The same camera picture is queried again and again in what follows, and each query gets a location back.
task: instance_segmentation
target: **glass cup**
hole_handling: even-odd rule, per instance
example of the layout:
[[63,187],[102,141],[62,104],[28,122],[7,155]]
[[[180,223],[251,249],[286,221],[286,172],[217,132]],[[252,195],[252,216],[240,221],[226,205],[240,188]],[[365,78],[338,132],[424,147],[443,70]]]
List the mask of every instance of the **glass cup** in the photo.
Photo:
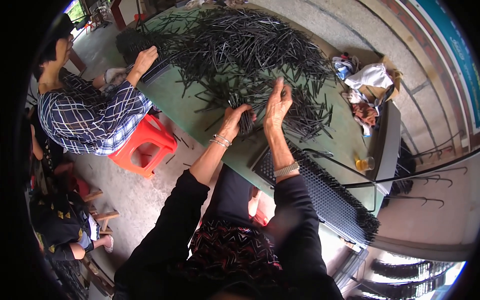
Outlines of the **glass cup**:
[[375,168],[375,160],[373,157],[369,156],[365,159],[355,159],[355,166],[357,167],[357,170],[362,172],[362,171],[367,171],[367,170],[373,170]]

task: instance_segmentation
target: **blue sign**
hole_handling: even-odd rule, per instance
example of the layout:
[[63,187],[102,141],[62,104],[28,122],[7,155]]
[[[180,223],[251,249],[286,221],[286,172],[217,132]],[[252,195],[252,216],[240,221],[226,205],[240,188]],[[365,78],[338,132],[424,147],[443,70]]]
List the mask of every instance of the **blue sign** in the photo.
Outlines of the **blue sign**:
[[438,30],[440,30],[448,44],[445,47],[449,46],[453,52],[454,57],[451,59],[456,60],[460,67],[462,72],[460,76],[465,80],[467,88],[465,93],[468,93],[470,96],[468,108],[472,117],[473,133],[476,134],[480,132],[480,77],[470,50],[457,26],[438,1],[416,0],[416,2],[425,10]]

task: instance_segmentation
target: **short black hair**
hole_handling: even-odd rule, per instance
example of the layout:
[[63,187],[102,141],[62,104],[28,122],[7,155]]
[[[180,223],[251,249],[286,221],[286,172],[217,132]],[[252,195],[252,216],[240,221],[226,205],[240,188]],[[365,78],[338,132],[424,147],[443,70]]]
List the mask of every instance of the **short black hair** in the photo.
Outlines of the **short black hair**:
[[43,73],[42,64],[47,61],[57,60],[57,51],[56,51],[57,41],[58,39],[51,41],[50,43],[47,44],[45,49],[43,49],[42,53],[40,53],[40,56],[38,57],[36,64],[33,66],[32,73],[37,82]]
[[55,50],[57,42],[61,38],[68,38],[73,28],[74,25],[66,13],[63,13],[61,16],[59,16],[57,26],[55,26],[53,32],[51,33],[50,40],[40,53],[36,64],[33,66],[32,73],[37,82],[43,73],[43,68],[41,65],[48,61],[57,60],[57,51]]

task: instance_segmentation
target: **yellow liquid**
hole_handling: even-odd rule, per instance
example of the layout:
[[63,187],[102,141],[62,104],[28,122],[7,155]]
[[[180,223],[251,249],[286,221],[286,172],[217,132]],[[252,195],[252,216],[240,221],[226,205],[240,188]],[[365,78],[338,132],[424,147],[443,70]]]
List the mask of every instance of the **yellow liquid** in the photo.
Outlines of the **yellow liquid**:
[[369,168],[368,161],[366,159],[359,159],[355,162],[355,166],[358,171],[365,171]]

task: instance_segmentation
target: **cardboard box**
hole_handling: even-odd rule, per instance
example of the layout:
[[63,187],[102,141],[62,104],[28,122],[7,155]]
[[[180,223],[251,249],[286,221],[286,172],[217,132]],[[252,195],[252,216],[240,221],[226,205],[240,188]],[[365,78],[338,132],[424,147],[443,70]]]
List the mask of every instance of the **cardboard box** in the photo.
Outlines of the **cardboard box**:
[[[388,59],[387,56],[382,57],[382,59],[380,59],[379,63],[384,64],[388,75],[390,76],[390,78],[393,81],[394,90],[393,90],[393,93],[390,95],[390,97],[387,100],[393,99],[400,92],[400,79],[401,79],[401,74],[402,73],[399,72],[396,69],[395,65]],[[375,101],[375,99],[381,100],[384,97],[385,92],[387,90],[388,89],[384,89],[382,87],[371,86],[371,85],[362,85],[359,88],[359,91],[362,94],[364,94],[365,97],[367,97],[367,99],[370,103],[373,103]]]

